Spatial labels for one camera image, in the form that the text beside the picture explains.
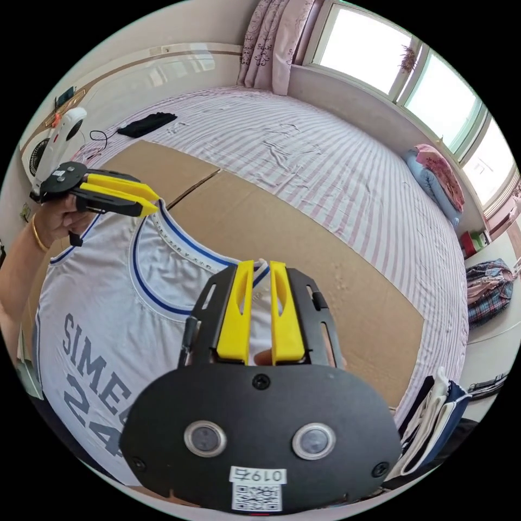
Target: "cardboard sheet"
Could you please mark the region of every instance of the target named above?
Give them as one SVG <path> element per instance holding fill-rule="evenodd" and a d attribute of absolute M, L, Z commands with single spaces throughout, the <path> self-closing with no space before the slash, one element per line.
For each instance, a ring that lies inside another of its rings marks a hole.
<path fill-rule="evenodd" d="M 182 197 L 219 170 L 196 157 L 148 141 L 130 145 L 101 168 L 138 178 L 166 203 Z"/>
<path fill-rule="evenodd" d="M 315 279 L 349 371 L 398 405 L 415 366 L 423 318 L 375 268 L 277 197 L 220 172 L 170 210 L 194 239 L 240 260 L 285 262 Z"/>

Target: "windowsill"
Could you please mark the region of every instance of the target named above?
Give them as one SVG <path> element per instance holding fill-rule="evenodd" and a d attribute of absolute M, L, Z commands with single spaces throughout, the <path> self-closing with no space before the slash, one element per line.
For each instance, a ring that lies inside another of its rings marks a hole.
<path fill-rule="evenodd" d="M 449 162 L 450 166 L 454 169 L 454 171 L 456 172 L 459 180 L 467 188 L 467 191 L 468 191 L 469 195 L 472 198 L 472 202 L 474 203 L 474 206 L 478 209 L 478 211 L 480 213 L 483 229 L 486 228 L 487 221 L 485 220 L 485 216 L 483 214 L 481 202 L 480 202 L 480 200 L 478 198 L 477 193 L 474 190 L 474 187 L 470 183 L 470 181 L 469 181 L 467 175 L 465 174 L 465 172 L 459 167 L 459 165 L 456 162 L 455 158 L 453 157 L 452 153 L 445 146 L 443 146 L 443 145 L 440 146 L 440 144 L 438 143 L 438 137 L 435 136 L 428 127 L 423 125 L 419 120 L 417 120 L 414 116 L 412 116 L 406 110 L 403 110 L 401 107 L 397 106 L 395 103 L 393 103 L 390 100 L 388 100 L 383 94 L 379 94 L 377 91 L 371 89 L 370 87 L 368 87 L 366 85 L 363 85 L 363 84 L 361 84 L 359 82 L 356 82 L 354 80 L 351 80 L 350 78 L 347 78 L 347 77 L 343 76 L 340 73 L 335 73 L 334 71 L 331 71 L 331 70 L 325 70 L 325 69 L 322 69 L 322 68 L 317 68 L 317 67 L 314 67 L 313 65 L 304 65 L 304 66 L 302 66 L 302 65 L 292 65 L 291 68 L 292 69 L 301 69 L 301 70 L 304 70 L 304 71 L 309 72 L 311 74 L 327 76 L 329 78 L 334 79 L 335 81 L 340 81 L 340 82 L 342 82 L 344 84 L 348 84 L 348 85 L 350 85 L 352 87 L 360 89 L 361 91 L 363 91 L 363 92 L 369 94 L 370 96 L 378 99 L 381 103 L 385 104 L 387 107 L 390 107 L 396 114 L 398 114 L 400 117 L 402 117 L 403 119 L 408 121 L 410 124 L 412 124 L 415 128 L 417 128 L 418 131 L 421 132 L 422 134 L 424 134 L 425 137 L 427 138 L 427 140 L 430 141 L 432 143 L 432 145 L 435 146 L 440 151 L 440 153 L 447 159 L 447 161 Z"/>

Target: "basketball jersey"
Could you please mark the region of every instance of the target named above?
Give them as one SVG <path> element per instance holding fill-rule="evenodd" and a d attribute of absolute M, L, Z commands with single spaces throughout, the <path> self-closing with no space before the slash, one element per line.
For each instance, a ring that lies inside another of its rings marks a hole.
<path fill-rule="evenodd" d="M 50 261 L 35 318 L 43 393 L 87 453 L 128 486 L 140 485 L 118 446 L 128 411 L 177 368 L 185 320 L 208 279 L 239 262 L 196 242 L 158 206 L 144 219 L 97 216 L 81 248 Z M 251 365 L 271 347 L 269 279 L 268 263 L 257 261 Z"/>

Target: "qr code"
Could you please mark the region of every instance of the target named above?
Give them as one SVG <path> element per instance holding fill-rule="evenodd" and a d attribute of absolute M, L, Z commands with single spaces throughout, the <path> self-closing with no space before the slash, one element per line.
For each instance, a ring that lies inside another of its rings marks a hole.
<path fill-rule="evenodd" d="M 233 483 L 232 509 L 242 512 L 281 512 L 280 485 L 238 485 Z"/>

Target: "pink pillow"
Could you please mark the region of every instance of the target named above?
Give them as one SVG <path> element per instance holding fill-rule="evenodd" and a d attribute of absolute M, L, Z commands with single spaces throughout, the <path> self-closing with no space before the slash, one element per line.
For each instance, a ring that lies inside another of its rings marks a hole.
<path fill-rule="evenodd" d="M 436 176 L 454 208 L 463 212 L 465 197 L 448 161 L 431 145 L 420 144 L 415 148 L 418 150 L 416 161 Z"/>

